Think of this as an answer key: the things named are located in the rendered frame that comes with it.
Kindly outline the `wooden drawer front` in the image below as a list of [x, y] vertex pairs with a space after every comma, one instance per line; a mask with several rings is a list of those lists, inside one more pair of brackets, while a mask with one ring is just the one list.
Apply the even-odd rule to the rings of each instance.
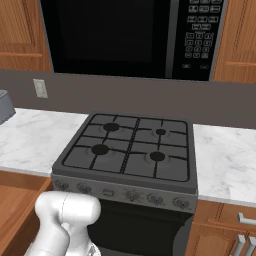
[[256, 220], [256, 208], [199, 200], [194, 222], [256, 232], [256, 225], [242, 224], [238, 221], [239, 213], [242, 213], [245, 218]]

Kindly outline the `black microwave oven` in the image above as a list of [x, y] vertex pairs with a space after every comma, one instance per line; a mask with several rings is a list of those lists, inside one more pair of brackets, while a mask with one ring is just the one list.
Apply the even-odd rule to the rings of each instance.
[[210, 79], [225, 0], [40, 0], [57, 73]]

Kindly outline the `grey stove knob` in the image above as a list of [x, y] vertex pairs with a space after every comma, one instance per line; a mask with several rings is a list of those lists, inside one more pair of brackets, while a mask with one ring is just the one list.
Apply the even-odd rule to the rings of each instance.
[[186, 209], [189, 206], [189, 201], [185, 198], [177, 197], [173, 199], [173, 204], [181, 209]]
[[86, 185], [86, 184], [78, 184], [77, 188], [81, 193], [84, 193], [84, 194], [90, 194], [91, 193], [91, 187]]
[[155, 205], [162, 205], [163, 204], [163, 198], [157, 194], [149, 194], [148, 195], [148, 201], [155, 204]]
[[130, 201], [135, 201], [140, 197], [140, 194], [135, 190], [127, 190], [125, 195]]
[[66, 182], [57, 180], [55, 182], [55, 185], [62, 191], [65, 191], [68, 189], [69, 185]]

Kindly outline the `grey toaster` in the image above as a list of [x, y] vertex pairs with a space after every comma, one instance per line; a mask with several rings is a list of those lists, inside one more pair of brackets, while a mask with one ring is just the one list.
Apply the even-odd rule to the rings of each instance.
[[0, 90], [0, 125], [16, 114], [12, 100], [6, 90]]

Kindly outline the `wooden wall cupboard door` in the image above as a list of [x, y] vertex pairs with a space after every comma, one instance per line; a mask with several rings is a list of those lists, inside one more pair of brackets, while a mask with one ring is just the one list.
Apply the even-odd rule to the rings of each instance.
[[39, 0], [0, 0], [0, 70], [52, 71]]
[[213, 80], [256, 84], [256, 0], [227, 0]]

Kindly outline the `open wooden drawer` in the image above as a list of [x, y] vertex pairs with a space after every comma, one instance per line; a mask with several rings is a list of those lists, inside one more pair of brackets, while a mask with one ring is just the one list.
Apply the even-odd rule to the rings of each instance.
[[0, 256], [23, 256], [39, 230], [34, 206], [49, 177], [0, 170]]

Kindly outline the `wooden base cupboard door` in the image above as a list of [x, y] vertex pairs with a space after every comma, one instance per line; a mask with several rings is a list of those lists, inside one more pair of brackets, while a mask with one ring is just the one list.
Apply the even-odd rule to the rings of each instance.
[[[245, 243], [240, 255], [235, 255], [239, 235], [245, 238]], [[256, 231], [192, 223], [185, 256], [245, 256], [249, 237], [256, 238]]]

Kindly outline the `white wall socket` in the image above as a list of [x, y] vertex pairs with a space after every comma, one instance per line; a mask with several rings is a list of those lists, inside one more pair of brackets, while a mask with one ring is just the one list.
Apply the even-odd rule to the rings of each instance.
[[47, 98], [48, 94], [47, 94], [47, 90], [46, 90], [45, 81], [43, 79], [34, 79], [33, 83], [34, 83], [37, 97], [38, 98]]

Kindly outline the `grey gas stove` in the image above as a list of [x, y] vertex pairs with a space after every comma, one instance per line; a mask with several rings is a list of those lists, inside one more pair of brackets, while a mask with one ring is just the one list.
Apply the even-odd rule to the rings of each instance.
[[[102, 256], [185, 256], [198, 200], [193, 125], [187, 120], [92, 113], [52, 167], [65, 192], [91, 187], [101, 215], [88, 228]], [[140, 197], [130, 201], [125, 193]], [[148, 201], [163, 198], [162, 205]], [[181, 197], [186, 209], [173, 204]]]

